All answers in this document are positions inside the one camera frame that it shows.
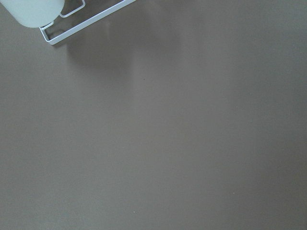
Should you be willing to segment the white plastic cup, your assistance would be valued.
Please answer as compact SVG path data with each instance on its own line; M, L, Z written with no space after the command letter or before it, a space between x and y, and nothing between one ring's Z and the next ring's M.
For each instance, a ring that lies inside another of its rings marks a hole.
M64 7L64 0L1 0L0 3L21 25L38 28L54 21Z

